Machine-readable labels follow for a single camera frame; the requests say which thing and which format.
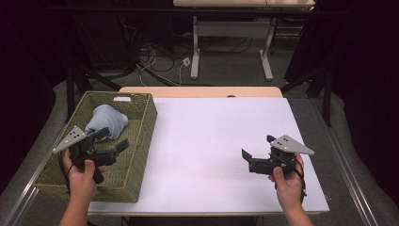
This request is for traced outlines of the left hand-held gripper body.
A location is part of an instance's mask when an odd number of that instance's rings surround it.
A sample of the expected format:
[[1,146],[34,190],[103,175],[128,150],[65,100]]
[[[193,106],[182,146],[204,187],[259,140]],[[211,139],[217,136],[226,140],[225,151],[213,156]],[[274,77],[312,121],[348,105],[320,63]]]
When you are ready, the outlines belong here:
[[[116,162],[119,155],[115,148],[97,151],[94,133],[87,134],[82,129],[74,126],[71,131],[54,147],[53,153],[61,153],[68,149],[73,164],[78,168],[84,167],[86,159],[94,162],[95,166],[111,166]],[[96,184],[104,181],[102,173],[96,169],[93,175]]]

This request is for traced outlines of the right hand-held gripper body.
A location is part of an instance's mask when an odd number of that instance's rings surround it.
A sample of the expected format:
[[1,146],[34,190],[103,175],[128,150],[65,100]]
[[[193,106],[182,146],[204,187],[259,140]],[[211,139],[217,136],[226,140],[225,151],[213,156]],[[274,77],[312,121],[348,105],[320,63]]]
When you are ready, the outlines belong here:
[[248,162],[248,170],[254,173],[271,175],[275,167],[281,167],[285,175],[296,170],[296,153],[314,155],[314,151],[292,137],[276,137],[270,144],[267,159],[253,158]]

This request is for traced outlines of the green woven basket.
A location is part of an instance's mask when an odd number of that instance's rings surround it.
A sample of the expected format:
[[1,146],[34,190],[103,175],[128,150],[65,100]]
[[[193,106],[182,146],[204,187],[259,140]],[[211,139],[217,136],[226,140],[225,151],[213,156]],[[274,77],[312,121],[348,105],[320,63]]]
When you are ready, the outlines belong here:
[[157,118],[154,100],[149,93],[120,93],[88,91],[59,134],[59,144],[73,127],[84,129],[99,105],[110,105],[128,118],[127,126],[116,140],[105,139],[95,144],[96,151],[106,151],[127,139],[129,147],[121,152],[116,162],[97,185],[96,202],[137,202],[144,177],[152,133]]

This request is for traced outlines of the light blue cloth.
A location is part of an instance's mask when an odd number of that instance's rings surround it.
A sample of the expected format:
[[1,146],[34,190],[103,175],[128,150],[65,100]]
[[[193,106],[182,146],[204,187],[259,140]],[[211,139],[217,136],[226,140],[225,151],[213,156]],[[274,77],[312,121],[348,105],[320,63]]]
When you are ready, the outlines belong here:
[[86,125],[85,132],[89,135],[107,128],[107,138],[117,139],[128,123],[127,116],[111,105],[99,105],[92,111],[92,118]]

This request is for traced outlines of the person's right hand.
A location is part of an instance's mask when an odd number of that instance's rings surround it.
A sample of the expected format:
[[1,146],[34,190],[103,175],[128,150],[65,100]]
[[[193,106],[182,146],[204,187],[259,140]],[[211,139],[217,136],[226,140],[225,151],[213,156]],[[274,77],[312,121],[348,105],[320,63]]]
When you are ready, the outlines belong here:
[[283,212],[287,207],[302,206],[302,180],[296,172],[285,176],[281,167],[275,167],[268,179],[277,187],[277,197]]

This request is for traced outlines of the person's left hand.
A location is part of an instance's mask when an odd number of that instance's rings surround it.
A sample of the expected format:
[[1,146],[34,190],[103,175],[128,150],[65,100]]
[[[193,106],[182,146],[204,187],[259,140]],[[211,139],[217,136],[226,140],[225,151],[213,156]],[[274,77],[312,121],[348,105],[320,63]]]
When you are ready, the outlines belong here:
[[96,169],[100,172],[107,172],[108,167],[100,166],[97,168],[92,160],[86,159],[84,167],[79,169],[73,164],[69,151],[64,153],[63,164],[69,180],[71,202],[89,205],[97,190],[97,184],[93,179],[94,172]]

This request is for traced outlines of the white board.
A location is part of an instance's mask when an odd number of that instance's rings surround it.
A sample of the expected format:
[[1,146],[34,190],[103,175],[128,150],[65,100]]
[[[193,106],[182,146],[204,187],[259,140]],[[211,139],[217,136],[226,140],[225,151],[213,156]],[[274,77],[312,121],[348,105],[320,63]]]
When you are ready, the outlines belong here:
[[284,98],[158,98],[136,203],[93,202],[92,215],[246,216],[281,211],[273,183],[242,153],[266,158],[267,136],[302,139]]

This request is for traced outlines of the black metal stand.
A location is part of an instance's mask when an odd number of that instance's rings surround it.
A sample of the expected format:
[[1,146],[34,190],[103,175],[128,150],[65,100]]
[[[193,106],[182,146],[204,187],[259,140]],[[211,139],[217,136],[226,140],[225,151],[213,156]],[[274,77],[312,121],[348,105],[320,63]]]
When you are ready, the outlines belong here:
[[66,86],[67,86],[67,118],[66,121],[72,117],[72,113],[75,110],[75,91],[74,88],[78,88],[82,93],[88,90],[93,90],[92,85],[89,83],[89,78],[93,78],[102,84],[110,87],[113,90],[120,90],[121,86],[105,78],[104,76],[96,73],[89,67],[75,62],[73,60],[67,60],[64,63],[65,74],[66,74]]
[[334,69],[335,66],[333,62],[326,62],[312,72],[299,76],[294,81],[289,82],[287,85],[280,88],[280,91],[285,93],[306,81],[311,81],[311,84],[306,90],[307,96],[309,98],[318,98],[319,95],[322,95],[322,119],[328,127],[331,127],[330,104]]

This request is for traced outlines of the wooden table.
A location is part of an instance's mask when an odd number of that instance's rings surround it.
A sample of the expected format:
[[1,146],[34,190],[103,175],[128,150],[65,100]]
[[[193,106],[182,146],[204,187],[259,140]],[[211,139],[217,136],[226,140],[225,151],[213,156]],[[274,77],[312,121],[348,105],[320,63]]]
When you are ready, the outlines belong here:
[[150,93],[154,98],[282,98],[276,87],[123,87],[124,93]]

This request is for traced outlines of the dark curtain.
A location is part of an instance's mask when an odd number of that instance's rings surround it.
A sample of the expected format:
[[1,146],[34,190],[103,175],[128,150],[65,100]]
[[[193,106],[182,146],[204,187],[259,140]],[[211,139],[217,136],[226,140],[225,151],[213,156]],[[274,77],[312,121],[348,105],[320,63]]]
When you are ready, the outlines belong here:
[[40,0],[0,0],[0,194],[54,107],[60,45]]
[[332,64],[352,144],[380,188],[399,205],[399,0],[315,0],[317,12],[288,66],[296,79]]

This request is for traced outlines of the white-legged desk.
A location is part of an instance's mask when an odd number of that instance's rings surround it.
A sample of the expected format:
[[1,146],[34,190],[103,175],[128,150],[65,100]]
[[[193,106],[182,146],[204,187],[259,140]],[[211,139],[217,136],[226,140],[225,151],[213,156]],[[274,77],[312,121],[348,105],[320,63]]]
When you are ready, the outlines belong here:
[[[173,0],[174,7],[190,9],[259,9],[261,12],[310,11],[314,0]],[[239,19],[237,22],[220,19],[204,21],[193,17],[193,56],[191,78],[199,78],[200,48],[199,37],[242,37],[264,39],[264,48],[259,51],[263,74],[267,81],[274,79],[268,55],[277,27],[276,16],[260,16],[257,21]]]

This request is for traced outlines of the aluminium rail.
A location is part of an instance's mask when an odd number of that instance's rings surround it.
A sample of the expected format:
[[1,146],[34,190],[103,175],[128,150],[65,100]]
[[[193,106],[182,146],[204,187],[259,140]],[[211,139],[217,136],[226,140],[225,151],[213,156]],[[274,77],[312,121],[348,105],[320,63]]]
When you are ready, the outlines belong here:
[[37,169],[48,154],[31,149],[0,195],[0,226],[57,225],[65,203],[42,194],[32,186]]
[[334,161],[336,162],[336,165],[343,177],[351,199],[358,210],[363,225],[380,226],[370,204],[366,200],[364,192],[360,188],[359,182],[356,179],[354,172],[352,171],[346,159],[346,155],[342,146],[339,144],[339,140],[335,136],[333,129],[327,126],[327,123],[322,116],[322,107],[319,104],[319,101],[317,99],[310,98],[310,103],[312,109],[317,113],[317,119],[322,124],[324,132],[327,134],[329,143],[332,146],[332,155]]

